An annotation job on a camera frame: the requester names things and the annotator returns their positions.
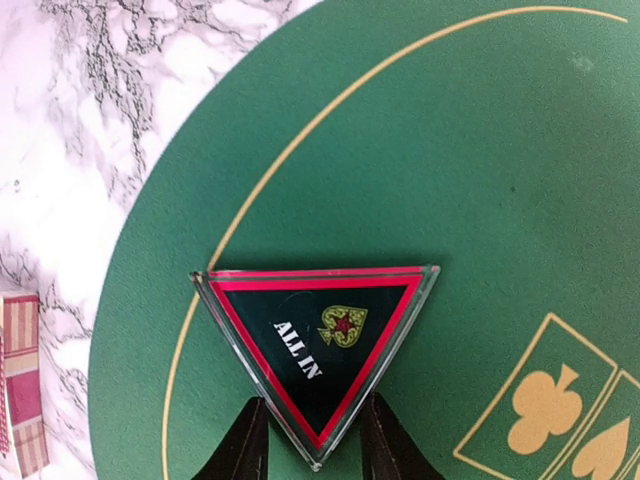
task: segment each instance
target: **gold spade emblem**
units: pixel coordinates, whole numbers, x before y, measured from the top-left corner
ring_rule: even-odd
[[[364,308],[334,305],[322,312],[322,323],[327,328],[319,328],[318,333],[327,345],[331,340],[342,348],[355,345],[360,338],[368,311]]]
[[[630,426],[631,417],[627,417],[593,437],[576,455],[571,467],[573,476],[583,478],[591,475],[592,480],[613,478],[627,452]]]

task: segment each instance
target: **red triangle border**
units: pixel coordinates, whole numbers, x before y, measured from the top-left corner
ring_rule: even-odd
[[[313,279],[304,279],[300,277],[313,276]],[[335,431],[338,424],[342,420],[345,412],[355,400],[358,392],[367,377],[378,362],[380,355],[389,344],[389,340],[396,331],[404,313],[411,304],[416,291],[418,290],[425,273],[420,267],[394,267],[379,269],[343,269],[343,270],[325,270],[325,271],[287,271],[287,272],[213,272],[209,277],[209,286],[218,297],[220,304],[225,310],[231,322],[242,338],[243,342],[251,352],[251,355],[260,366],[263,374],[269,379],[271,385],[280,396],[282,402],[289,409],[294,419],[298,422],[304,433],[307,435],[313,446],[321,450],[331,434]],[[296,277],[295,279],[286,279],[286,277]],[[277,291],[277,290],[296,290],[296,289],[333,289],[333,288],[367,288],[367,287],[384,287],[384,286],[406,286],[398,306],[393,312],[389,323],[382,332],[382,335],[376,342],[369,358],[367,358],[360,373],[356,377],[353,385],[347,391],[347,394],[340,402],[335,413],[327,423],[324,430],[317,435],[311,428],[307,420],[304,418],[300,410],[293,403],[286,390],[271,369],[262,352],[251,338],[248,330],[240,320],[237,312],[229,302],[225,292],[227,291]],[[280,415],[280,420],[287,423]]]

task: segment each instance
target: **red star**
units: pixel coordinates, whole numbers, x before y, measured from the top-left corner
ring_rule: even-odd
[[[349,333],[349,330],[351,330],[352,328],[355,328],[355,325],[353,323],[351,323],[351,318],[349,317],[349,312],[345,313],[340,318],[333,317],[333,319],[336,321],[336,326],[333,329],[333,331],[334,332],[340,332],[345,337]]]

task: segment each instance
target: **playing card outline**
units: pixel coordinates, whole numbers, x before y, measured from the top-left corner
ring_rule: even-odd
[[[539,477],[539,480],[543,480],[543,479],[552,477],[553,474],[555,473],[555,471],[557,471],[556,466],[559,464],[559,462],[561,462],[562,460],[566,461],[568,456],[571,454],[571,451],[569,451],[569,452],[567,452],[567,451],[570,450],[571,447],[575,446],[575,444],[577,443],[577,442],[575,442],[576,437],[580,433],[582,433],[583,430],[586,431],[585,425],[591,419],[591,417],[594,416],[594,413],[599,409],[599,407],[601,407],[601,404],[603,404],[603,402],[606,400],[605,399],[605,395],[611,389],[611,385],[612,385],[613,381],[615,380],[616,375],[618,373],[618,364],[615,361],[613,361],[602,350],[600,350],[598,347],[596,347],[592,342],[590,342],[584,335],[582,335],[577,330],[575,330],[573,327],[571,327],[569,324],[567,324],[564,320],[562,320],[555,313],[550,312],[550,313],[547,314],[547,316],[543,320],[542,324],[540,325],[540,327],[536,331],[535,335],[533,336],[533,339],[531,340],[531,342],[529,343],[529,345],[525,349],[524,353],[522,354],[522,357],[520,357],[520,360],[516,364],[515,368],[513,369],[513,371],[509,375],[509,377],[507,377],[507,380],[502,385],[502,387],[500,387],[500,390],[498,390],[498,393],[495,395],[493,400],[491,400],[491,402],[489,403],[487,408],[484,410],[484,412],[482,413],[480,418],[476,421],[476,423],[471,427],[471,429],[467,432],[467,434],[462,438],[460,443],[453,450],[453,456],[455,458],[457,458],[458,460],[460,460],[460,461],[462,461],[462,462],[464,462],[464,463],[466,463],[466,464],[468,464],[468,465],[470,465],[470,466],[472,466],[474,468],[477,468],[478,470],[481,470],[481,471],[483,471],[483,472],[485,472],[485,473],[487,473],[487,474],[489,474],[491,476],[494,476],[496,478],[500,478],[502,480],[511,480],[511,477],[505,475],[504,473],[501,473],[501,472],[499,472],[499,471],[497,471],[497,470],[495,470],[495,469],[493,469],[491,467],[488,467],[486,465],[481,464],[480,462],[478,462],[476,460],[473,460],[470,457],[467,457],[466,455],[464,455],[462,453],[462,450],[469,443],[469,441],[476,434],[476,432],[480,429],[480,427],[482,427],[484,422],[487,420],[489,415],[491,415],[491,413],[494,411],[494,409],[497,407],[497,405],[502,401],[502,399],[506,395],[507,391],[509,390],[509,388],[511,387],[511,385],[513,384],[513,382],[517,378],[518,374],[520,373],[522,368],[525,366],[525,364],[527,363],[527,361],[529,360],[529,358],[531,357],[531,355],[535,351],[536,346],[538,345],[538,343],[542,339],[544,333],[546,332],[547,328],[549,327],[549,325],[551,323],[554,323],[555,325],[557,325],[560,328],[562,328],[563,330],[565,330],[565,332],[567,332],[569,335],[574,337],[578,342],[582,343],[585,347],[587,347],[594,354],[596,354],[598,357],[600,357],[605,363],[607,363],[608,365],[610,365],[612,367],[611,374],[609,375],[609,378],[607,379],[605,385],[603,386],[602,390],[600,391],[600,393],[596,397],[595,401],[593,402],[593,405],[591,406],[591,408],[589,409],[587,414],[584,416],[584,418],[582,419],[580,424],[577,426],[576,430],[571,435],[571,437],[569,438],[567,443],[564,445],[562,450],[560,450],[560,453],[558,455],[556,455],[556,457],[549,464],[547,469]]]
[[[633,480],[640,480],[640,465],[636,465],[636,474],[633,477]]]
[[[632,385],[634,385],[638,390],[640,390],[640,382],[638,380],[636,380],[626,370],[624,370],[624,369],[618,370],[616,372],[615,378],[613,379],[613,382],[611,382],[611,386],[607,389],[606,394],[604,395],[604,397],[600,401],[600,403],[598,405],[598,408],[596,409],[596,411],[592,415],[587,417],[588,422],[586,422],[586,425],[578,431],[578,435],[576,436],[575,441],[571,443],[571,446],[570,446],[571,448],[568,449],[568,451],[562,456],[562,458],[560,458],[557,462],[554,462],[554,464],[552,465],[552,467],[553,467],[552,469],[547,469],[547,470],[550,470],[550,473],[546,478],[553,478],[558,473],[558,471],[571,458],[573,452],[580,445],[580,442],[582,442],[584,437],[589,433],[589,431],[593,427],[593,424],[600,417],[600,414],[602,413],[604,408],[607,406],[607,403],[609,402],[609,399],[613,396],[613,394],[616,391],[616,388],[618,388],[618,385],[620,384],[620,381],[623,378],[625,380],[627,380],[628,382],[630,382]],[[629,460],[620,468],[620,473],[618,473],[618,475],[615,475],[613,477],[614,480],[622,480],[622,479],[624,479],[629,474],[629,472],[633,469],[633,466],[634,466],[635,462],[638,461],[638,458],[640,458],[640,445],[638,445],[638,447],[636,447],[636,449],[634,450],[633,454],[631,454],[631,456],[629,457]]]
[[[631,416],[598,433],[589,440],[571,462],[571,474],[576,478],[590,475],[593,480],[610,480],[622,467],[629,444]],[[613,443],[613,449],[603,449],[602,445]],[[594,462],[594,455],[604,457],[604,462]]]

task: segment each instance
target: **card graphic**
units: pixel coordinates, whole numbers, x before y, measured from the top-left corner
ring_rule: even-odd
[[[318,332],[327,345],[331,345],[331,340],[335,340],[339,347],[352,347],[360,338],[367,313],[364,308],[334,305],[322,312],[322,323],[327,328],[319,328]]]
[[[631,470],[639,452],[640,383],[621,370],[586,429],[551,473],[555,479],[614,480]]]
[[[550,313],[453,455],[501,479],[549,478],[611,390],[617,369]]]

